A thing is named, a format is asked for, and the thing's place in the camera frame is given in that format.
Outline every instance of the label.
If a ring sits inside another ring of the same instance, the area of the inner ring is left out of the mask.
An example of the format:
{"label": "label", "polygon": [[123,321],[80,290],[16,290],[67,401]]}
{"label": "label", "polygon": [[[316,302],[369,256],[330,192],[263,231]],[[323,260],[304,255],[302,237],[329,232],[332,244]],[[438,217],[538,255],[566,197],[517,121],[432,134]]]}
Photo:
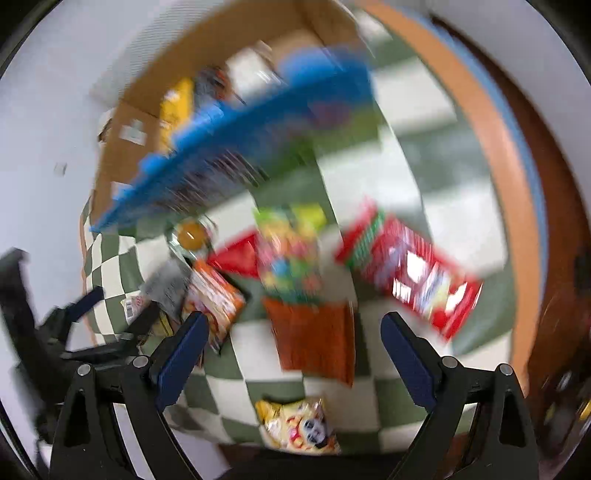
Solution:
{"label": "label", "polygon": [[148,134],[142,131],[143,127],[144,124],[140,120],[134,118],[131,121],[131,125],[124,125],[121,127],[119,138],[143,147],[146,145],[146,139],[148,137]]}

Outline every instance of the cardboard box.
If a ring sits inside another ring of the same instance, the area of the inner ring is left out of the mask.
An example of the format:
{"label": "cardboard box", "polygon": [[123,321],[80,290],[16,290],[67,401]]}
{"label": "cardboard box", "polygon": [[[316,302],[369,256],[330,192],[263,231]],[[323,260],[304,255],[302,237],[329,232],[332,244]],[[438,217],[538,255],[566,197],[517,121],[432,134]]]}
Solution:
{"label": "cardboard box", "polygon": [[[302,30],[327,46],[361,43],[355,19],[336,1],[237,0],[166,48],[127,88],[116,109],[96,175],[91,224],[112,203],[111,183],[130,183],[139,161],[157,150],[160,102],[166,91],[204,67],[223,64],[259,40],[273,45]],[[138,125],[139,134],[134,127]]]}
{"label": "cardboard box", "polygon": [[304,48],[320,46],[322,46],[321,40],[310,30],[297,30],[269,43],[271,64],[276,70],[281,60],[292,53]]}

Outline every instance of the cartoon face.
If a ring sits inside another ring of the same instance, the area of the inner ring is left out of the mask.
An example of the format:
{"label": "cartoon face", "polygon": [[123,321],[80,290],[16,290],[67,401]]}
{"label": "cartoon face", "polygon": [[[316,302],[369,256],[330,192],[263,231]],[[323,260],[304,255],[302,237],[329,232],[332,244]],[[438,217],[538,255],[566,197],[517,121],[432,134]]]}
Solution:
{"label": "cartoon face", "polygon": [[319,419],[307,419],[300,423],[302,436],[316,448],[324,448],[328,443],[326,427]]}

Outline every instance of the red snack box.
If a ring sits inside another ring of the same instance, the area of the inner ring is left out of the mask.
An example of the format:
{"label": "red snack box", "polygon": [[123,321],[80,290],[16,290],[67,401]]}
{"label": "red snack box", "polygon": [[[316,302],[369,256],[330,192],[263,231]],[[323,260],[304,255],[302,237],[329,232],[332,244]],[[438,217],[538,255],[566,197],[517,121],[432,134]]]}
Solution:
{"label": "red snack box", "polygon": [[390,294],[451,339],[474,309],[482,282],[393,215],[366,208],[344,233],[337,261]]}

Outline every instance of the screw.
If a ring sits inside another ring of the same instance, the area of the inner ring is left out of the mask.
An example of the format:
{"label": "screw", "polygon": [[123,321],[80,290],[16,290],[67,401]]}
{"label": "screw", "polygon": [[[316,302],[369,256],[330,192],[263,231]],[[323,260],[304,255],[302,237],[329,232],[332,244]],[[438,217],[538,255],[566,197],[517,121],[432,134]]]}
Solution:
{"label": "screw", "polygon": [[448,368],[456,368],[457,367],[457,360],[452,356],[444,356],[441,359],[441,362],[444,366]]}
{"label": "screw", "polygon": [[84,377],[85,375],[87,375],[90,372],[90,365],[89,364],[84,364],[78,367],[78,375],[80,375],[81,377]]}
{"label": "screw", "polygon": [[501,364],[501,366],[499,367],[499,370],[501,370],[501,373],[503,375],[506,375],[507,377],[510,375],[513,375],[513,369],[511,368],[510,365]]}
{"label": "screw", "polygon": [[148,365],[148,357],[144,355],[137,356],[134,358],[133,364],[135,368],[145,367],[146,365]]}

